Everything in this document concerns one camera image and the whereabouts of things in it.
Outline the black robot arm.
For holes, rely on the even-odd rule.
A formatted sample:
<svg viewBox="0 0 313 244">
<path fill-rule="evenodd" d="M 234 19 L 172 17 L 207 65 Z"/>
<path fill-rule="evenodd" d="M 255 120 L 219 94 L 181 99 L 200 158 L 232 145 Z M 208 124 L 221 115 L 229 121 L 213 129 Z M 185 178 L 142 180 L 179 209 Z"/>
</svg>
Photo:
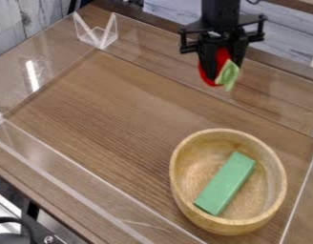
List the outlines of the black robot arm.
<svg viewBox="0 0 313 244">
<path fill-rule="evenodd" d="M 201 0 L 201 17 L 179 29 L 180 52 L 197 53 L 199 72 L 209 86 L 232 61 L 242 68 L 248 45 L 266 38 L 266 14 L 242 14 L 242 0 Z"/>
</svg>

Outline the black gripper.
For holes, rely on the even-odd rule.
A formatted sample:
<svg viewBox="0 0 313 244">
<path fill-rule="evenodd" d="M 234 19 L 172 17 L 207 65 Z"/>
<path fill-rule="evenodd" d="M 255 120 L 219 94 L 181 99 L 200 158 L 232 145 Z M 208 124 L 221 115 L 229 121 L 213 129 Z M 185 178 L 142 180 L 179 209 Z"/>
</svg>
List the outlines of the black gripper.
<svg viewBox="0 0 313 244">
<path fill-rule="evenodd" d="M 224 19 L 209 23 L 201 17 L 195 23 L 184 26 L 180 52 L 197 52 L 200 65 L 207 77 L 217 77 L 217 50 L 228 48 L 232 60 L 239 67 L 243 66 L 248 44 L 264 40 L 264 23 L 268 17 L 264 14 L 243 14 L 238 19 Z"/>
</svg>

